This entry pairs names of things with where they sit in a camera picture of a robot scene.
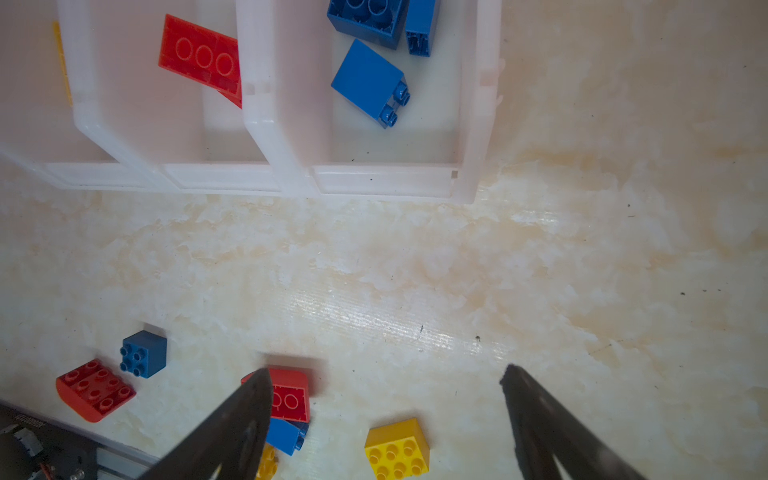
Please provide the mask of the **white three-compartment plastic bin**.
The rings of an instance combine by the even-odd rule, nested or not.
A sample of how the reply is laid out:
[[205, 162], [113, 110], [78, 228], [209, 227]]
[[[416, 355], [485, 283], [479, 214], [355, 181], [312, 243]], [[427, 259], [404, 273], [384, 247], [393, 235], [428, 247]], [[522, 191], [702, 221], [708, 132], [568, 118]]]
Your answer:
[[[331, 85], [326, 1], [5, 1], [1, 155], [63, 189], [470, 203], [493, 130], [502, 5], [445, 1], [382, 128]], [[234, 37], [243, 102], [161, 68], [167, 16]]]

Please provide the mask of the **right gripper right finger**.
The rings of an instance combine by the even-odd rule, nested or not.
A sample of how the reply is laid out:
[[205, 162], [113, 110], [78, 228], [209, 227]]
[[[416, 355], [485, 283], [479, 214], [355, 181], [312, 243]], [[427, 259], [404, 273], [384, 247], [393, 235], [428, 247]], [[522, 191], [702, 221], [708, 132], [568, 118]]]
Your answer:
[[500, 380], [515, 455], [525, 479], [641, 479], [525, 369], [510, 364]]

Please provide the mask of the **blue sloped lego brick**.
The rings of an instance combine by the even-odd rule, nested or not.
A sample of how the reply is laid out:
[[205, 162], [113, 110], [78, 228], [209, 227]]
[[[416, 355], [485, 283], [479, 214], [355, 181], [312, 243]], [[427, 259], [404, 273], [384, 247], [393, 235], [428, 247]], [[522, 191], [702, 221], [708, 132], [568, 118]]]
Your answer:
[[395, 126], [411, 98], [404, 73], [360, 40], [351, 44], [331, 87], [384, 129]]

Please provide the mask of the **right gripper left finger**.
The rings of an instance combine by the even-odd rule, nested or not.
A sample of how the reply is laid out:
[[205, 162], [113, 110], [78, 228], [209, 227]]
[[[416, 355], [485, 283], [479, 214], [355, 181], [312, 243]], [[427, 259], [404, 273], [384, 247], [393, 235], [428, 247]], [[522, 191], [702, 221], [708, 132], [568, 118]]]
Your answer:
[[261, 368], [143, 479], [254, 479], [272, 408], [270, 373]]

